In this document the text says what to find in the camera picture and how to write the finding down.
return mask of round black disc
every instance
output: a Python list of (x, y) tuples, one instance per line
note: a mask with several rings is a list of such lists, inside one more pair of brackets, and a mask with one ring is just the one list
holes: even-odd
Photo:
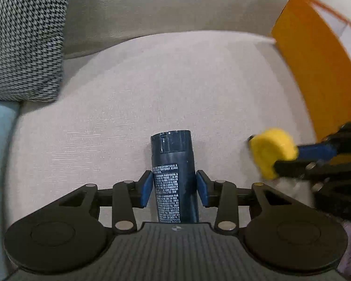
[(42, 273), (60, 273), (91, 262), (106, 245), (104, 226), (78, 208), (47, 210), (14, 223), (4, 246), (19, 267)]
[(295, 206), (273, 206), (263, 212), (247, 225), (244, 241), (263, 263), (304, 274), (332, 268), (347, 247), (339, 223)]

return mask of sofa backrest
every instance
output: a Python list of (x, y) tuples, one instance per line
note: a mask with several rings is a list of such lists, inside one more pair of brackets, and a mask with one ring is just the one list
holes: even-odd
[(66, 58), (128, 39), (192, 30), (268, 35), (287, 0), (69, 0)]

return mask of beige sofa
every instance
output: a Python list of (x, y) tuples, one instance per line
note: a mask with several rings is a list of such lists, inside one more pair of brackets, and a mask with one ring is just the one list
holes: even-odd
[[(322, 1), (351, 19), (351, 0)], [(161, 131), (190, 129), (196, 168), (239, 187), (260, 180), (251, 134), (279, 126), (297, 143), (314, 141), (292, 74), (265, 37), (286, 2), (70, 0), (60, 98), (25, 103), (13, 136), (8, 224), (85, 183), (139, 179)], [(296, 197), (309, 203), (306, 190)], [(135, 213), (155, 220), (153, 199)], [(203, 209), (201, 220), (213, 214)], [(109, 225), (108, 211), (101, 221)]]

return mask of dark blue bottle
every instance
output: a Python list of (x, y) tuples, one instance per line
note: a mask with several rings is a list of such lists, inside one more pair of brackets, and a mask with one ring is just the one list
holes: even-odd
[(197, 223), (197, 181), (189, 130), (151, 136), (152, 171), (160, 223)]

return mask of houndstooth pillow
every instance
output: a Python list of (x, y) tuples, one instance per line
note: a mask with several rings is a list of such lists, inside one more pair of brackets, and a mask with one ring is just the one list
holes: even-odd
[(0, 0), (0, 100), (56, 100), (67, 4)]

